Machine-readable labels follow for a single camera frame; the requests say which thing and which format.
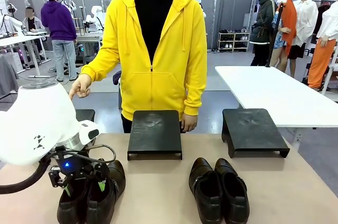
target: sleeve cuff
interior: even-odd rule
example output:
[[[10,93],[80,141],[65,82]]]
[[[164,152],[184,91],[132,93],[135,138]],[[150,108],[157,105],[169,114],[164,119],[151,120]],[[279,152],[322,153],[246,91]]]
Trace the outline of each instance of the sleeve cuff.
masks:
[[[81,74],[87,74],[91,78],[91,82],[95,81],[96,73],[89,66],[82,67]]]
[[[199,114],[199,109],[185,106],[184,113],[189,116],[197,116]]]

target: blue jeans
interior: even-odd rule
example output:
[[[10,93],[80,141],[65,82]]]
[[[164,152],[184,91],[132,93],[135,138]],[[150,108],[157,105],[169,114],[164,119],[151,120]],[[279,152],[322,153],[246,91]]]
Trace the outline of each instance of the blue jeans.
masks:
[[[75,47],[73,41],[66,40],[52,40],[53,51],[55,55],[55,64],[57,68],[57,79],[63,80],[63,62],[68,61],[69,79],[76,79],[76,67],[75,67]]]

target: yellow sleeve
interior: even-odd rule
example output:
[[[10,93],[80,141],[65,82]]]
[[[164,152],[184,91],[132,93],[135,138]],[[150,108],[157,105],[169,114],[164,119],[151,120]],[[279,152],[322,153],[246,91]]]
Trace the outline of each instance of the yellow sleeve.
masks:
[[[104,79],[120,61],[117,42],[117,8],[118,1],[112,0],[107,8],[103,45],[96,58],[81,70],[81,74],[89,75],[92,82]]]
[[[186,72],[187,99],[184,101],[184,113],[198,115],[202,105],[201,97],[206,87],[206,31],[201,6],[196,2],[193,18],[193,30],[190,54]]]

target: black leather shoe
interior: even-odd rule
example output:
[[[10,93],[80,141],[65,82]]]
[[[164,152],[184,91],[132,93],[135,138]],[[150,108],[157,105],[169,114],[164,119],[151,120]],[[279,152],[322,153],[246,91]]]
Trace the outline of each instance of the black leather shoe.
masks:
[[[198,158],[191,169],[189,187],[195,196],[203,224],[222,222],[222,188],[217,174],[204,158]]]
[[[106,180],[102,192],[97,182],[93,182],[88,193],[87,224],[110,224],[114,206],[126,187],[122,164],[115,160],[108,165],[110,178]]]
[[[220,158],[215,171],[223,189],[222,213],[227,224],[245,224],[250,215],[247,186],[230,163]]]
[[[80,224],[86,220],[88,179],[72,180],[73,188],[71,197],[64,190],[58,207],[57,218],[59,224]]]

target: shoe rack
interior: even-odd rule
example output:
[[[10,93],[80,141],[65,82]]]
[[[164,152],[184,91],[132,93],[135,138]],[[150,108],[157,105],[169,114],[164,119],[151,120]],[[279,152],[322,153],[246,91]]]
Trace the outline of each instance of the shoe rack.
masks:
[[[248,51],[250,32],[218,33],[218,51]]]

